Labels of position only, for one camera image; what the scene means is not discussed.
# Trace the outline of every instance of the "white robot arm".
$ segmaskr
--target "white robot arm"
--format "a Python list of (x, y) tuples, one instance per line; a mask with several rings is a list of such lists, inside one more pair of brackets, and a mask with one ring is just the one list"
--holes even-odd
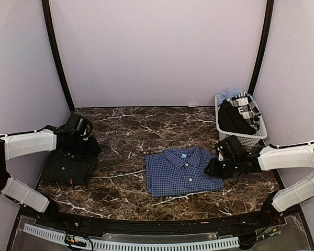
[(91, 130), (92, 124), (88, 120), (71, 114), (66, 124), (59, 128), (48, 125), (37, 131), (0, 134), (0, 194), (40, 213), (58, 210), (53, 200), (12, 177), (6, 171), (6, 161), (32, 153), (62, 149), (68, 138), (85, 138)]
[(266, 224), (289, 207), (314, 197), (314, 140), (296, 145), (259, 146), (248, 152), (236, 136), (230, 136), (218, 143), (217, 152), (219, 158), (213, 159), (205, 170), (208, 175), (230, 177), (233, 173), (312, 168), (312, 172), (305, 178), (268, 197), (261, 210), (262, 217), (267, 218)]

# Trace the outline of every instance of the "brown marble tabletop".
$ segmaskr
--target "brown marble tabletop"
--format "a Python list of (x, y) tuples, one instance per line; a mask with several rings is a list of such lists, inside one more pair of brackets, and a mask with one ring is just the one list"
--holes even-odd
[(272, 172), (241, 175), (216, 192), (152, 198), (147, 193), (144, 156), (164, 149), (218, 142), (213, 107), (83, 108), (103, 152), (87, 186), (41, 181), (38, 190), (61, 212), (117, 220), (194, 220), (258, 211), (278, 189)]

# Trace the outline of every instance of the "shirt collar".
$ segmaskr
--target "shirt collar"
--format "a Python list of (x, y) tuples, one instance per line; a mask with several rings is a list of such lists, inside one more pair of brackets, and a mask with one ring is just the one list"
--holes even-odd
[(195, 167), (199, 168), (200, 159), (201, 159), (201, 152), (200, 149), (197, 147), (192, 147), (184, 150), (184, 153), (188, 153), (190, 155), (189, 158), (181, 158), (175, 155), (172, 149), (164, 151), (164, 157), (170, 161), (178, 170), (181, 170), (185, 164), (189, 164), (185, 167)]

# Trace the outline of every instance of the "black curved edge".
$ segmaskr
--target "black curved edge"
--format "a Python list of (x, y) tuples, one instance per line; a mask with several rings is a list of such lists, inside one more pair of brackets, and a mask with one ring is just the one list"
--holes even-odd
[[(300, 205), (295, 205), (287, 209), (284, 212), (284, 217), (296, 213), (301, 217), (309, 245), (311, 250), (314, 250), (314, 242)], [(190, 221), (126, 221), (60, 213), (63, 220), (69, 224), (70, 229), (95, 237), (102, 237), (105, 233), (160, 236), (217, 232), (219, 236), (233, 235), (238, 236), (240, 239), (250, 239), (255, 236), (255, 231), (260, 227), (256, 225), (244, 225), (242, 222), (251, 223), (257, 218), (258, 214), (259, 212), (252, 212), (235, 216)], [(38, 219), (34, 210), (21, 207), (10, 234), (7, 251), (10, 251), (12, 248), (21, 216), (33, 218), (36, 220), (36, 224), (53, 228), (46, 221)], [(281, 218), (281, 220), (282, 224), (285, 224), (284, 218)]]
[(268, 32), (270, 30), (270, 24), (271, 24), (272, 12), (273, 12), (273, 4), (274, 4), (274, 0), (267, 0), (267, 2), (266, 2), (266, 10), (265, 10), (265, 17), (264, 17), (261, 42), (260, 42), (260, 46), (258, 48), (256, 63), (255, 63), (255, 67), (253, 69), (253, 73), (252, 73), (252, 77), (251, 77), (250, 85), (249, 85), (249, 89), (248, 89), (248, 93), (251, 95), (253, 95), (255, 92), (258, 76), (260, 74), (262, 63), (263, 63), (265, 48), (266, 48), (267, 39), (268, 39)]
[(57, 46), (57, 42), (56, 42), (56, 37), (54, 34), (54, 29), (53, 29), (49, 0), (42, 0), (42, 5), (43, 5), (44, 19), (46, 21), (46, 26), (47, 26), (48, 37), (49, 37), (49, 42), (50, 42), (53, 60), (54, 60), (54, 63), (56, 65), (58, 77), (59, 77), (59, 80), (61, 82), (61, 86), (62, 86), (64, 96), (66, 99), (66, 103), (68, 103), (68, 107), (70, 109), (70, 112), (73, 112), (75, 110), (75, 107), (74, 107), (72, 96), (71, 96), (71, 93), (69, 90), (68, 83), (67, 83), (66, 78), (65, 78), (62, 61), (61, 61), (61, 58), (59, 55), (59, 50), (58, 50), (58, 46)]

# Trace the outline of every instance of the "laundry basket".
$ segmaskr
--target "laundry basket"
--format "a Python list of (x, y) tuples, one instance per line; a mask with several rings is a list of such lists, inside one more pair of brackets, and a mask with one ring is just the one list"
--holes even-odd
[(255, 144), (257, 144), (257, 142), (259, 140), (265, 139), (267, 137), (267, 131), (266, 131), (266, 127), (264, 124), (264, 120), (263, 117), (260, 116), (260, 123), (261, 126), (259, 128), (259, 130), (257, 130), (256, 134), (254, 135), (248, 135), (248, 134), (242, 134), (242, 133), (235, 133), (235, 132), (226, 132), (220, 129), (219, 126), (219, 106), (218, 106), (218, 100), (219, 100), (219, 95), (217, 94), (215, 96), (215, 118), (216, 118), (216, 128), (219, 131), (219, 138), (220, 140), (223, 140), (224, 138), (230, 136), (230, 135), (235, 135), (239, 141), (241, 142), (242, 145), (246, 145), (246, 146), (254, 146)]

